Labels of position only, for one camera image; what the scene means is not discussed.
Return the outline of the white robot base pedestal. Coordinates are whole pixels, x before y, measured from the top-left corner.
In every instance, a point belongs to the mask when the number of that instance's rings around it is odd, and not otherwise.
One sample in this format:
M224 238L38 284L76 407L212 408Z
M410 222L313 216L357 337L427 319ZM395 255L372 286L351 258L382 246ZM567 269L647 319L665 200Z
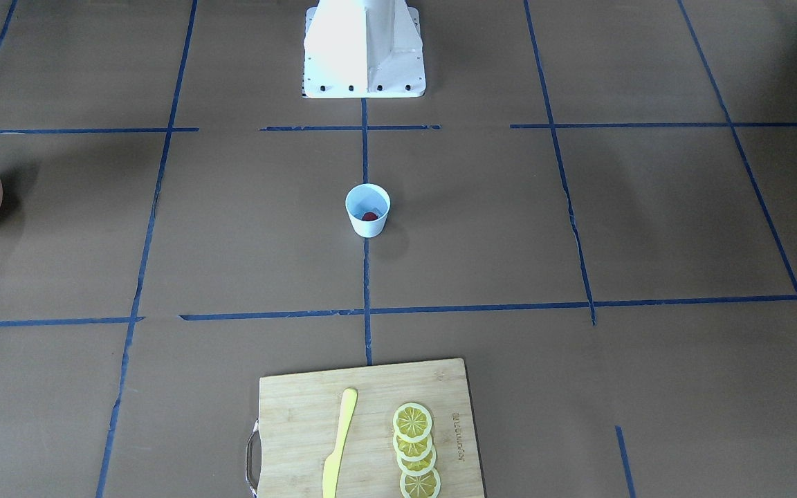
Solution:
M425 94L420 14L405 1L320 1L306 11L303 45L305 98Z

